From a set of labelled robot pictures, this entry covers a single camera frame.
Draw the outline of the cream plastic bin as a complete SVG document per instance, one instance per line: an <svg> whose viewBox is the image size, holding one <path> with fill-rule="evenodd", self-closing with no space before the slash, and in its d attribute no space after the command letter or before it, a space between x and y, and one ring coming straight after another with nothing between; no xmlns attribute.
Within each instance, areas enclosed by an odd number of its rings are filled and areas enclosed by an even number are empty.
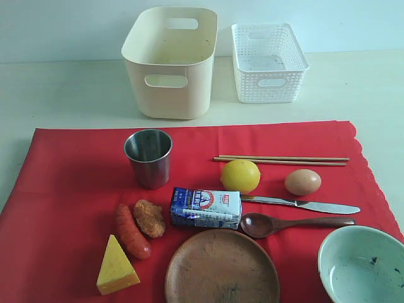
<svg viewBox="0 0 404 303"><path fill-rule="evenodd" d="M139 110L158 119L195 119L210 106L217 14L154 7L137 17L121 54Z"/></svg>

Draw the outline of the yellow lemon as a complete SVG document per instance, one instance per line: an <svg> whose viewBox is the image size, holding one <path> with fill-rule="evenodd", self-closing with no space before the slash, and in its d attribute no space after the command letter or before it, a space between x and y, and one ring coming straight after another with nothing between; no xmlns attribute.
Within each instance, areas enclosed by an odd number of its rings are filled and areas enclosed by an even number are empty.
<svg viewBox="0 0 404 303"><path fill-rule="evenodd" d="M227 191L239 191L241 194L253 192L259 185L261 172L258 166L249 160L233 160L227 163L221 173L221 183Z"/></svg>

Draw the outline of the yellow cheese wedge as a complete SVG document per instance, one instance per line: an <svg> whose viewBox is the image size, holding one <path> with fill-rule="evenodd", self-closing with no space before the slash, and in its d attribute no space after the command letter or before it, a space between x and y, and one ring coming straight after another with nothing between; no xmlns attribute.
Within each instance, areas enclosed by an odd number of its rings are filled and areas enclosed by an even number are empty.
<svg viewBox="0 0 404 303"><path fill-rule="evenodd" d="M96 286L101 295L108 295L141 283L115 235L110 234L98 273Z"/></svg>

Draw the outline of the dark wooden spoon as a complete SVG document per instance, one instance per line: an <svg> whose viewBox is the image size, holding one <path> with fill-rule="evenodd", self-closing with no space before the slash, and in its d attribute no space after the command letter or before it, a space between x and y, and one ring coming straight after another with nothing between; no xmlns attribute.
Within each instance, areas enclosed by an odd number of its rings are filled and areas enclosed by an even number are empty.
<svg viewBox="0 0 404 303"><path fill-rule="evenodd" d="M240 226L250 237L262 239L283 229L298 226L333 227L352 226L356 220L349 217L321 217L300 220L284 220L261 213L246 213L241 217Z"/></svg>

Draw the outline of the brown wooden plate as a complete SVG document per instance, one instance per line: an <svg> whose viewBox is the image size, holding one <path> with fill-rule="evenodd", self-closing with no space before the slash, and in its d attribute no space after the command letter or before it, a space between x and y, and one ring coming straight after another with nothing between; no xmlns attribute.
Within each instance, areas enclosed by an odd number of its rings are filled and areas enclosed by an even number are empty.
<svg viewBox="0 0 404 303"><path fill-rule="evenodd" d="M268 253L250 237L211 229L186 240L165 276L167 302L279 302L280 281Z"/></svg>

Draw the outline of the lower wooden chopstick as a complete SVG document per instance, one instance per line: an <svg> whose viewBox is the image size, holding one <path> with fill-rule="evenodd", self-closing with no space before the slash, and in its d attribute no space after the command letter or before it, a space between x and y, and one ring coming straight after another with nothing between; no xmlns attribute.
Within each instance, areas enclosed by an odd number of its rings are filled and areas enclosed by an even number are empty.
<svg viewBox="0 0 404 303"><path fill-rule="evenodd" d="M301 165L301 166L331 166L331 167L344 167L346 163L336 162L310 162L310 161L290 161L290 160L258 160L258 159L240 159L240 158L223 158L213 157L213 161L217 162L231 162L235 160L248 160L252 163L273 164L273 165Z"/></svg>

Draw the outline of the fried chicken nugget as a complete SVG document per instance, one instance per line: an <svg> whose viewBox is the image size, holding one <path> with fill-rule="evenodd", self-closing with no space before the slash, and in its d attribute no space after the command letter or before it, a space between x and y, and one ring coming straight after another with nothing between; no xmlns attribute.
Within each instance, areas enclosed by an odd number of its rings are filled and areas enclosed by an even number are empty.
<svg viewBox="0 0 404 303"><path fill-rule="evenodd" d="M141 231L151 238L164 235L166 225L162 215L162 207L145 199L136 202L133 215Z"/></svg>

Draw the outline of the pale green ceramic bowl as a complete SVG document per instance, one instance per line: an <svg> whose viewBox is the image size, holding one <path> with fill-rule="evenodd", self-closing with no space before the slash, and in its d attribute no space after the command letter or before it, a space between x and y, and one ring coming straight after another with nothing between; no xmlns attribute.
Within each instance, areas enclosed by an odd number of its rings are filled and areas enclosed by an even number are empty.
<svg viewBox="0 0 404 303"><path fill-rule="evenodd" d="M332 302L403 302L403 243L378 229L336 229L322 242L318 272Z"/></svg>

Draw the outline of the brown egg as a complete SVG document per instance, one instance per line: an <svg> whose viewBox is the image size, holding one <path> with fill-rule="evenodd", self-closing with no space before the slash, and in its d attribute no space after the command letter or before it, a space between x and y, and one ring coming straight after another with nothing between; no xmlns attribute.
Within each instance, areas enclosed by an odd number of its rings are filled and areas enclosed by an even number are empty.
<svg viewBox="0 0 404 303"><path fill-rule="evenodd" d="M284 182L288 192L296 196L305 196L316 192L321 186L320 175L309 169L299 169L290 173Z"/></svg>

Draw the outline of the silver table knife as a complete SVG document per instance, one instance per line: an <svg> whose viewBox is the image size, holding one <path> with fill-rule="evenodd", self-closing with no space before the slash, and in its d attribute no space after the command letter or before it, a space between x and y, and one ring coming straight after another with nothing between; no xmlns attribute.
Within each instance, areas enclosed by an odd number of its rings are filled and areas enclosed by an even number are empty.
<svg viewBox="0 0 404 303"><path fill-rule="evenodd" d="M357 206L341 205L335 203L321 203L314 201L301 201L296 199L281 199L281 198L251 196L242 194L241 200L246 202L264 203L271 205L293 206L305 210L311 210L321 213L340 214L340 215L350 215L360 212L360 208Z"/></svg>

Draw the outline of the white perforated plastic basket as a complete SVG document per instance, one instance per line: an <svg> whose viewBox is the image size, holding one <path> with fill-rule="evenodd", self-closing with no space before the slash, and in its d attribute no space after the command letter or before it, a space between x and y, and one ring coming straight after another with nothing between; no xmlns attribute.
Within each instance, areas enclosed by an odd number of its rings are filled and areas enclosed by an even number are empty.
<svg viewBox="0 0 404 303"><path fill-rule="evenodd" d="M309 65L292 27L234 24L233 67L243 104L281 104L296 100Z"/></svg>

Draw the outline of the blue white milk carton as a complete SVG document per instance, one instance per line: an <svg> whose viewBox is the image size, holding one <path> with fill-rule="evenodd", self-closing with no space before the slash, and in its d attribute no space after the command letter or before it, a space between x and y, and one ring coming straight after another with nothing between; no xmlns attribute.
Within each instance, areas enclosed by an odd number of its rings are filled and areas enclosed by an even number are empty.
<svg viewBox="0 0 404 303"><path fill-rule="evenodd" d="M170 204L172 225L236 230L241 216L242 201L238 191L181 187L173 190Z"/></svg>

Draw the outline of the red sausage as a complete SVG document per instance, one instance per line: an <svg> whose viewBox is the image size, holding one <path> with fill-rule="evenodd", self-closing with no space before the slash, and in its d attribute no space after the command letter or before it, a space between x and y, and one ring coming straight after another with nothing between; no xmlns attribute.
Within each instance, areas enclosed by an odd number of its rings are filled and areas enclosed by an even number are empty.
<svg viewBox="0 0 404 303"><path fill-rule="evenodd" d="M116 208L116 230L127 251L138 259L148 259L152 255L149 242L136 226L128 205L119 204Z"/></svg>

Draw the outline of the red table cloth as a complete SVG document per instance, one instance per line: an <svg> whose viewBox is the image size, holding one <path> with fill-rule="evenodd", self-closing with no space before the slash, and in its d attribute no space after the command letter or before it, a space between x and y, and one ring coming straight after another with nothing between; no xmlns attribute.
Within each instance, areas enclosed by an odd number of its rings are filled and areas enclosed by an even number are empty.
<svg viewBox="0 0 404 303"><path fill-rule="evenodd" d="M170 180L160 189L136 182L123 150L130 129L37 129L1 213L2 302L164 302L165 273L176 249L196 233L167 227L152 256L133 260L140 283L101 295L96 281L114 212L147 199L169 215L174 187L221 189L217 155L347 157L346 167L319 167L310 201L354 205L361 225L398 240L401 230L375 182L349 122L169 128Z"/></svg>

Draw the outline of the stainless steel cup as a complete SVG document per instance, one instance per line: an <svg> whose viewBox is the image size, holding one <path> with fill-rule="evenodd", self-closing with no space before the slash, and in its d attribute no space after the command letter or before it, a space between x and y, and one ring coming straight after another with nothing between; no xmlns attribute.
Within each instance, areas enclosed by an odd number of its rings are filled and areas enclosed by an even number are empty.
<svg viewBox="0 0 404 303"><path fill-rule="evenodd" d="M124 144L124 153L139 184L147 189L164 186L170 177L172 137L160 129L142 129Z"/></svg>

